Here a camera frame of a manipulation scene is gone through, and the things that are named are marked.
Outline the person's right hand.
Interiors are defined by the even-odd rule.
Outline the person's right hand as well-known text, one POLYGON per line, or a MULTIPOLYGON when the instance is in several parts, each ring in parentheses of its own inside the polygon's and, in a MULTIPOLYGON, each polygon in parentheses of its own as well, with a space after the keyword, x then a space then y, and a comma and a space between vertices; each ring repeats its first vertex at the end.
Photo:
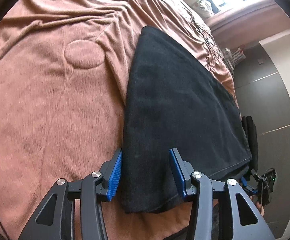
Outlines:
POLYGON ((263 217, 265 214, 265 210, 264 207, 259 203, 257 196, 256 195, 250 196, 250 199, 255 204, 261 216, 263 217))

